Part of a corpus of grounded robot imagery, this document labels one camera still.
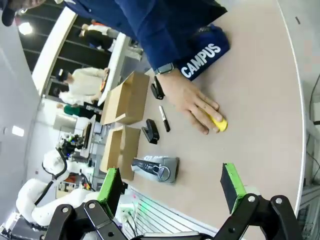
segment pen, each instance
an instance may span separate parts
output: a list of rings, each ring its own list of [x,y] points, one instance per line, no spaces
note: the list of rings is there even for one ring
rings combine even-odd
[[[160,110],[160,113],[161,113],[161,116],[162,116],[162,120],[163,120],[163,123],[164,123],[164,126],[165,126],[165,130],[168,133],[168,132],[170,132],[170,126],[169,126],[169,122],[167,120],[167,117],[165,115],[164,108],[160,105],[159,106],[159,110]]]

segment beige tabletop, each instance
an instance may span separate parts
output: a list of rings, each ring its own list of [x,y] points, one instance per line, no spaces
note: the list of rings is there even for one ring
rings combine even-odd
[[[129,182],[142,194],[194,219],[220,228],[229,216],[220,184],[223,163],[234,163],[245,185],[262,196],[289,198],[299,209],[304,174],[304,120],[297,67],[281,10],[276,1],[249,0],[218,20],[231,49],[195,80],[220,104],[228,120],[225,132],[202,135],[166,98],[147,93],[144,120],[156,122],[160,139],[148,143],[140,133],[138,157],[180,158],[174,185],[138,174]],[[159,105],[171,131],[166,132]],[[249,227],[246,239],[264,239]]]

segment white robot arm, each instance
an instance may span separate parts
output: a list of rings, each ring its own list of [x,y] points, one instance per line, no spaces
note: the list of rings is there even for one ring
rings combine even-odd
[[[20,189],[16,200],[16,207],[29,223],[38,224],[42,227],[48,226],[57,206],[70,204],[74,208],[77,208],[82,202],[97,199],[98,193],[78,188],[64,197],[41,207],[37,206],[50,187],[57,186],[68,178],[70,172],[74,172],[73,169],[77,168],[74,162],[67,160],[74,152],[74,149],[77,148],[79,142],[75,140],[77,140],[75,136],[70,137],[68,135],[59,141],[56,149],[44,155],[42,167],[48,174],[52,175],[53,180],[51,182],[47,184],[32,178]]]

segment brown box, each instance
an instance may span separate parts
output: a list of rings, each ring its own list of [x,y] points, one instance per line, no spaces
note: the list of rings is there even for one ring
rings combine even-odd
[[[109,168],[119,168],[121,178],[134,179],[131,169],[132,161],[137,157],[140,129],[120,126],[108,133],[100,170],[107,172]]]
[[[134,124],[144,117],[150,77],[133,71],[128,78],[108,92],[100,123]]]

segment smartwatch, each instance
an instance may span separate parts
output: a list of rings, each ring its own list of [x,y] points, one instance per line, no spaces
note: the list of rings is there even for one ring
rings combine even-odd
[[[156,70],[154,70],[154,73],[156,75],[167,74],[167,73],[170,73],[174,68],[175,68],[175,66],[171,62],[171,63],[165,64],[165,65],[157,68]]]

